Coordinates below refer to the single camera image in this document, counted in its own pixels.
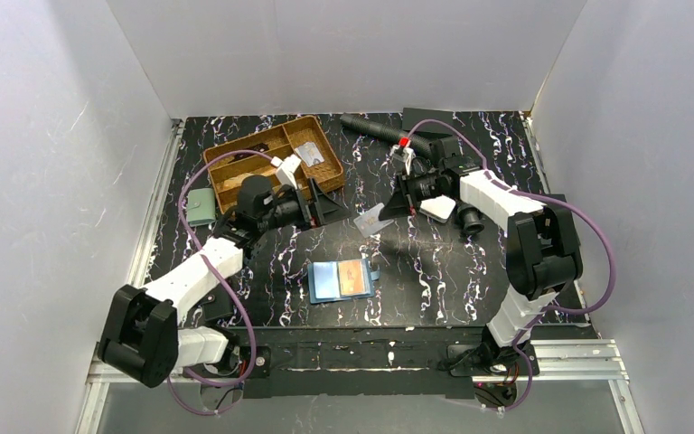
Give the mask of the silver VIP credit card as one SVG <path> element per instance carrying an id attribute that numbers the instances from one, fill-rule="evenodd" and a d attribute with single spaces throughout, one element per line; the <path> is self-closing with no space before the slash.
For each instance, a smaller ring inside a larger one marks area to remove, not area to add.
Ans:
<path id="1" fill-rule="evenodd" d="M 363 237 L 370 237 L 393 223 L 392 220 L 380 219 L 380 212 L 383 208 L 384 204 L 378 203 L 353 219 L 355 226 Z"/>

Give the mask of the light blue card holder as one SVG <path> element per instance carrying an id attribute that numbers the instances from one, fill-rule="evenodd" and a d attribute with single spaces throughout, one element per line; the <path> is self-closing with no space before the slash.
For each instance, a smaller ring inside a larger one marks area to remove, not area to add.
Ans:
<path id="1" fill-rule="evenodd" d="M 313 262 L 307 266 L 312 304 L 374 297 L 380 271 L 368 259 Z"/>

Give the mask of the gold VIP credit card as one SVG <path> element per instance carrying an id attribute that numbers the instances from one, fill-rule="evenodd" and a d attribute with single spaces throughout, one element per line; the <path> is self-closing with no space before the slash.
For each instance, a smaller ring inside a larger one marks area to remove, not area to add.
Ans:
<path id="1" fill-rule="evenodd" d="M 342 297 L 353 297 L 366 293 L 362 260 L 346 260 L 338 264 L 339 291 Z"/>

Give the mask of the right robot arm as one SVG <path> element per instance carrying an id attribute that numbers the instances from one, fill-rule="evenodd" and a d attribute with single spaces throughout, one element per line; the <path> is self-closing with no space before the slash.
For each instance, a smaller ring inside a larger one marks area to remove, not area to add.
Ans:
<path id="1" fill-rule="evenodd" d="M 522 195 L 493 171 L 463 156 L 448 139 L 432 143 L 431 163 L 423 174 L 396 175 L 379 218 L 411 216 L 423 201 L 445 196 L 503 230 L 510 285 L 478 347 L 480 359 L 499 360 L 529 340 L 544 308 L 583 271 L 572 213 Z"/>

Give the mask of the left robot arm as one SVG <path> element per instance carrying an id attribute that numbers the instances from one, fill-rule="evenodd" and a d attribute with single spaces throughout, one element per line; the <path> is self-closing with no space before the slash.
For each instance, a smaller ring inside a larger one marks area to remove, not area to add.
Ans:
<path id="1" fill-rule="evenodd" d="M 237 202 L 216 232 L 179 266 L 142 288 L 121 287 L 113 296 L 98 344 L 98 358 L 154 388 L 175 368 L 227 361 L 238 339 L 218 327 L 184 328 L 190 310 L 241 271 L 270 231 L 300 231 L 339 222 L 349 210 L 307 181 L 308 193 L 252 175 L 242 181 Z"/>

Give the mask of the white card in tray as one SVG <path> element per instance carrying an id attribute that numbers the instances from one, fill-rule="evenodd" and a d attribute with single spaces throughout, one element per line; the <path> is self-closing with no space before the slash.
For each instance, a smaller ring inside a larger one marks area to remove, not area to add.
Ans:
<path id="1" fill-rule="evenodd" d="M 315 142 L 305 142 L 301 146 L 297 146 L 295 153 L 308 167 L 322 164 L 325 161 Z"/>

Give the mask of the green small wallet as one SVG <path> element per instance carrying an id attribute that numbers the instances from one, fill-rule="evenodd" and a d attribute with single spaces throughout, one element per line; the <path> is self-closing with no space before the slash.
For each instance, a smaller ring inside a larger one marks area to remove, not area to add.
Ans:
<path id="1" fill-rule="evenodd" d="M 216 198 L 211 188 L 192 189 L 187 196 L 186 220 L 190 227 L 209 225 L 216 221 Z"/>

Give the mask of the black flat box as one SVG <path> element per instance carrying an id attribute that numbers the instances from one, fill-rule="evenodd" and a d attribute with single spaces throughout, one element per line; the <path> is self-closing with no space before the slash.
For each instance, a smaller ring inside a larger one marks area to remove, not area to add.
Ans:
<path id="1" fill-rule="evenodd" d="M 403 108 L 401 128 L 410 131 L 418 122 L 425 119 L 434 119 L 453 125 L 454 113 L 451 111 L 428 109 L 428 108 Z M 425 123 L 416 130 L 416 134 L 423 137 L 443 137 L 449 136 L 451 131 L 437 123 Z"/>

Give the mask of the woven wicker organizer tray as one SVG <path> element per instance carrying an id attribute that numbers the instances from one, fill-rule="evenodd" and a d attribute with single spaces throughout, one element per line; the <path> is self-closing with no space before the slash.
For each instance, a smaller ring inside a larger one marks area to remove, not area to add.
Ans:
<path id="1" fill-rule="evenodd" d="M 295 154 L 295 148 L 305 142 L 315 142 L 325 161 L 308 167 L 303 161 L 295 174 L 296 181 L 303 188 L 305 196 L 310 195 L 307 179 L 314 178 L 326 193 L 334 192 L 345 184 L 344 170 L 335 154 L 321 123 L 314 116 L 304 116 L 289 120 L 255 134 L 231 140 L 203 152 L 206 163 L 230 151 L 254 150 L 268 157 L 281 159 Z M 234 155 L 221 159 L 208 169 L 216 203 L 221 212 L 226 212 L 237 201 L 238 191 L 243 179 L 250 175 L 262 175 L 272 182 L 273 188 L 281 186 L 275 176 L 275 167 L 266 158 L 256 155 Z"/>

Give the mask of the black box right side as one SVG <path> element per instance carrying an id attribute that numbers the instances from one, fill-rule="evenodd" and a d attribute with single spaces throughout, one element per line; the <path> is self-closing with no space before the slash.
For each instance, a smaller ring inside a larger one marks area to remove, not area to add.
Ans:
<path id="1" fill-rule="evenodd" d="M 548 233 L 552 240 L 569 244 L 571 241 L 578 243 L 578 231 L 572 206 L 564 201 L 565 196 L 550 194 L 544 195 L 540 200 L 545 203 L 544 213 L 549 223 Z"/>

